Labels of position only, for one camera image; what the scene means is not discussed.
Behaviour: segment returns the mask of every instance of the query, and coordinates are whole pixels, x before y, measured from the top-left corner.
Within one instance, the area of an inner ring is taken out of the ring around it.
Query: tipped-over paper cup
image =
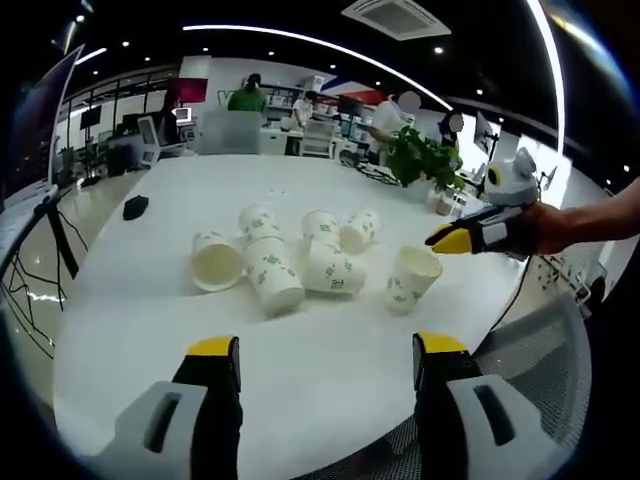
[[[330,213],[316,210],[302,217],[302,236],[340,249],[340,224]]]
[[[261,238],[282,238],[278,219],[271,209],[262,203],[249,205],[240,212],[238,226],[245,237],[246,245]]]
[[[330,245],[309,240],[302,248],[300,276],[307,290],[355,295],[364,286],[366,271]]]
[[[242,255],[220,234],[198,232],[193,237],[191,270],[193,282],[202,290],[224,290],[242,277]]]
[[[340,246],[347,253],[360,253],[376,241],[380,217],[373,210],[360,210],[340,229]]]
[[[304,299],[304,288],[279,238],[263,238],[244,251],[247,275],[267,315],[293,310]]]

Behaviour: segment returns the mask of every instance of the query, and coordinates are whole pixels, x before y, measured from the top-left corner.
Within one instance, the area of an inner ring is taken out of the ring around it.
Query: green print on cup
[[[277,263],[282,263],[278,257],[273,254],[270,254],[268,257],[263,257],[263,260],[271,265],[275,265]]]

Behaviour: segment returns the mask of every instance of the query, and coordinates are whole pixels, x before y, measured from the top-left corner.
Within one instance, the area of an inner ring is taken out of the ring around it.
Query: white round table
[[[441,257],[443,276],[408,316],[394,317],[382,292],[397,249],[420,245],[448,221],[410,203],[398,187],[328,160],[224,155],[163,160],[130,193],[145,214],[122,205],[91,247],[65,303],[54,363],[54,409],[78,454],[111,440],[116,417],[158,380],[171,380],[189,345],[240,337],[244,424],[242,479],[283,479],[340,460],[413,413],[411,337],[446,333],[474,351],[514,293],[522,265],[497,254]],[[239,234],[238,213],[271,203],[283,232],[300,236],[312,209],[341,221],[362,207],[383,222],[364,255],[367,285],[353,300],[309,298],[267,319],[246,282],[203,294],[190,281],[193,234]]]

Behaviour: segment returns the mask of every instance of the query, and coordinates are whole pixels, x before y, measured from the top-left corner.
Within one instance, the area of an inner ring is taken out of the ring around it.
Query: computer mouse
[[[149,199],[138,195],[124,202],[124,210],[122,211],[122,218],[125,220],[135,220],[141,216],[149,205]]]

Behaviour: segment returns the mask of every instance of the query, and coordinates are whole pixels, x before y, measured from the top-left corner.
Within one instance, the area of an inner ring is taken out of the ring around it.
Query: air conditioner vent
[[[342,14],[400,41],[451,34],[440,20],[411,0],[358,0]]]

